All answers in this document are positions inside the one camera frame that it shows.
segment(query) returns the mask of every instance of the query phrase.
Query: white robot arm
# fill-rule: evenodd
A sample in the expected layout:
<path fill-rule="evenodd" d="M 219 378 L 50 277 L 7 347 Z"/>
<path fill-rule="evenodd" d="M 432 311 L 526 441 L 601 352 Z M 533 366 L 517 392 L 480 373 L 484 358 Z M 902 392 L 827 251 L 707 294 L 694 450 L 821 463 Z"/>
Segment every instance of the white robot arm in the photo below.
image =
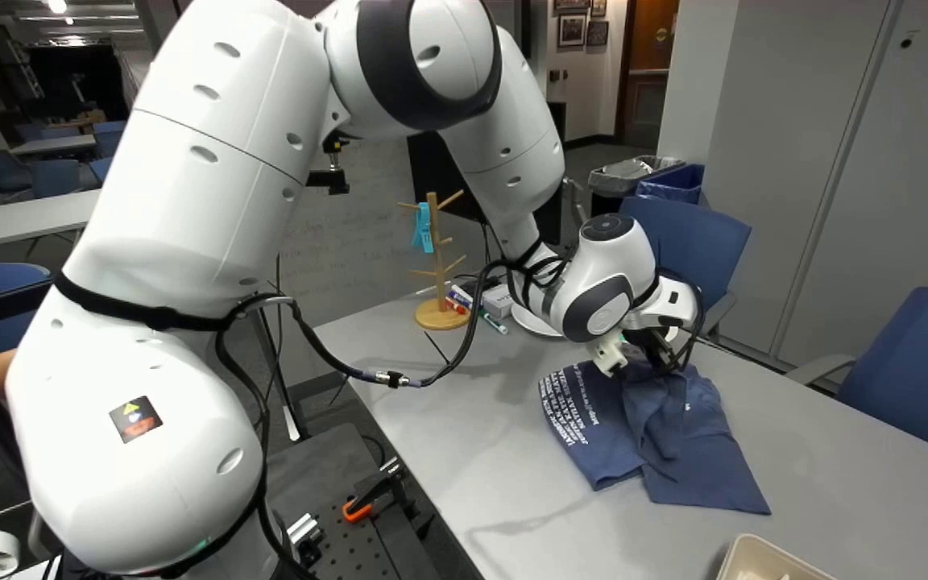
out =
<path fill-rule="evenodd" d="M 633 219 L 592 219 L 569 260 L 540 246 L 533 209 L 561 184 L 561 138 L 477 0 L 346 0 L 319 19 L 197 0 L 7 380 L 32 504 L 83 565 L 169 570 L 247 513 L 263 450 L 202 346 L 257 291 L 336 130 L 440 131 L 517 299 L 568 339 L 694 322 Z"/>

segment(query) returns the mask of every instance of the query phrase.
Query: cabinet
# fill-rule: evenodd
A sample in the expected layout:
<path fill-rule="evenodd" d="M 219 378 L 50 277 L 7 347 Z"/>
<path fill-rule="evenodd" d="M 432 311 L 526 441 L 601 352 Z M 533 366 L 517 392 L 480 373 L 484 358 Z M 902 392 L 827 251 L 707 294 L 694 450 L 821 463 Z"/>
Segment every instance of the cabinet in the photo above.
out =
<path fill-rule="evenodd" d="M 928 285 L 928 0 L 742 0 L 707 192 L 753 225 L 725 339 L 865 352 Z"/>

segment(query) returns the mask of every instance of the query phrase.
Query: white table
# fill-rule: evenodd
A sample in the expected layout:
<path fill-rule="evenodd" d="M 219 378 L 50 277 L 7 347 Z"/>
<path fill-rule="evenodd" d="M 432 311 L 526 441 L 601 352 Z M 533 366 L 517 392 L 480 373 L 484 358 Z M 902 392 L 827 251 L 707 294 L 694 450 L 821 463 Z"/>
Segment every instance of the white table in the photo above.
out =
<path fill-rule="evenodd" d="M 0 205 L 0 246 L 83 229 L 100 190 Z"/>
<path fill-rule="evenodd" d="M 17 156 L 17 158 L 57 156 L 57 150 L 79 150 L 79 149 L 93 149 L 93 146 L 98 146 L 93 134 L 57 134 L 57 138 L 24 142 L 24 146 L 10 149 L 10 156 Z"/>
<path fill-rule="evenodd" d="M 321 334 L 364 366 L 440 363 L 409 299 Z M 582 358 L 578 346 L 480 328 L 458 373 L 429 391 L 359 386 L 488 580 L 707 580 L 739 531 L 845 580 L 928 576 L 926 441 L 702 346 L 694 360 L 723 391 L 773 517 L 654 505 L 640 480 L 592 493 L 552 438 L 536 391 Z"/>

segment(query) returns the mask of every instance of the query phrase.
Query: sticker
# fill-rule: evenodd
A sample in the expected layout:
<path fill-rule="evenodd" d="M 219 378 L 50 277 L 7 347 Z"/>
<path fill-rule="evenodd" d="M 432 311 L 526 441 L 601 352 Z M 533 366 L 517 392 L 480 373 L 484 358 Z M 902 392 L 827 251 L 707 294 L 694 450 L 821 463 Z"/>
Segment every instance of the sticker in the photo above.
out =
<path fill-rule="evenodd" d="M 116 406 L 108 418 L 127 446 L 165 426 L 148 395 Z"/>

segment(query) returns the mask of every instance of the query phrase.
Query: table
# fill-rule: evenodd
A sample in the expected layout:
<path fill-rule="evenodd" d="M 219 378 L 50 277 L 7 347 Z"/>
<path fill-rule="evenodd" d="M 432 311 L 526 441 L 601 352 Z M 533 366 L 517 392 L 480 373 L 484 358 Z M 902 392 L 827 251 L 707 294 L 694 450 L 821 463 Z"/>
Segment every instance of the table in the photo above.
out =
<path fill-rule="evenodd" d="M 93 134 L 57 134 L 57 138 L 39 138 L 39 142 L 24 142 L 10 149 L 10 156 L 26 158 L 26 156 L 57 156 L 57 150 L 79 150 L 93 149 Z"/>
<path fill-rule="evenodd" d="M 361 366 L 429 373 L 440 360 L 413 299 L 321 325 Z M 707 580 L 739 531 L 836 576 L 928 576 L 928 446 L 719 347 L 715 380 L 773 517 L 648 504 L 640 480 L 592 493 L 540 415 L 536 380 L 579 346 L 480 328 L 469 358 L 429 391 L 355 386 L 490 580 Z"/>
<path fill-rule="evenodd" d="M 0 246 L 83 229 L 100 190 L 0 205 Z"/>

